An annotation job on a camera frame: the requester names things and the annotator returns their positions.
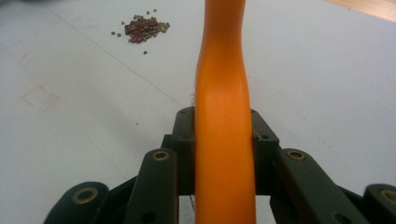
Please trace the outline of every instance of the pile of seeds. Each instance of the pile of seeds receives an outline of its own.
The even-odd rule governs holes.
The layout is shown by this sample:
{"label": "pile of seeds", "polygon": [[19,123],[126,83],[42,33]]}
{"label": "pile of seeds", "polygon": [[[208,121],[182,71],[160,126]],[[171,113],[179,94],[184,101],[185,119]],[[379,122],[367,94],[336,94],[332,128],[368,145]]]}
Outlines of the pile of seeds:
{"label": "pile of seeds", "polygon": [[131,37],[128,40],[130,43],[139,44],[156,37],[159,32],[166,33],[170,26],[169,22],[157,22],[155,17],[145,19],[134,15],[134,20],[125,25],[125,34]]}

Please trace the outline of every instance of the orange hose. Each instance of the orange hose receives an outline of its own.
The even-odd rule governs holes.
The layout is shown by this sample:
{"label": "orange hose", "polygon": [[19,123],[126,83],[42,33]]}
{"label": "orange hose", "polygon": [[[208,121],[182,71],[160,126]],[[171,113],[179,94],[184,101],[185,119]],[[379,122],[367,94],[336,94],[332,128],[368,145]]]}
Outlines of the orange hose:
{"label": "orange hose", "polygon": [[244,9],[245,0],[205,0],[195,87],[197,224],[256,223]]}

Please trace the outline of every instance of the white table surface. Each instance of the white table surface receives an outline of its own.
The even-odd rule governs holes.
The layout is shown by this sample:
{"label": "white table surface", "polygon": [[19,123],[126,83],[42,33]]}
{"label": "white table surface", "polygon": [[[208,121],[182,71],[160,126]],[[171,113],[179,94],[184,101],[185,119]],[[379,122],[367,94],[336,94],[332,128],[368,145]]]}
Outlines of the white table surface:
{"label": "white table surface", "polygon": [[[121,21],[171,28],[133,45]],[[204,1],[0,0],[0,223],[42,223],[71,187],[111,189],[191,105]],[[396,185],[396,23],[319,0],[247,0],[251,107],[332,180]],[[188,199],[180,223],[193,223]],[[258,223],[274,223],[258,198]]]}

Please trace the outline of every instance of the orange rubber tube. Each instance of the orange rubber tube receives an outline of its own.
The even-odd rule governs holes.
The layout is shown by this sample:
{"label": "orange rubber tube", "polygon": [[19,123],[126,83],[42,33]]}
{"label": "orange rubber tube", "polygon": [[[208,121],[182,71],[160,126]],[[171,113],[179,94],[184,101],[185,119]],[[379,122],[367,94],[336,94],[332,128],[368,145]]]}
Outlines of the orange rubber tube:
{"label": "orange rubber tube", "polygon": [[205,0],[195,90],[195,222],[256,223],[245,0]]}

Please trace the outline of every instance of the white tabletop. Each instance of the white tabletop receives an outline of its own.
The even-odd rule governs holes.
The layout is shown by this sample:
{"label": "white tabletop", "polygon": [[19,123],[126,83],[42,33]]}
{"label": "white tabletop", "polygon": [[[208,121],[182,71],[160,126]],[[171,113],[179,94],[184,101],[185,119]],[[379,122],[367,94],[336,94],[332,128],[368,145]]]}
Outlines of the white tabletop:
{"label": "white tabletop", "polygon": [[[166,34],[110,34],[146,11]],[[137,175],[193,102],[203,26],[203,0],[0,0],[0,223],[42,223],[76,184]],[[396,23],[247,0],[243,47],[251,107],[282,147],[359,194],[396,185]],[[258,205],[258,223],[273,223],[268,198]],[[187,199],[180,214],[193,222]]]}

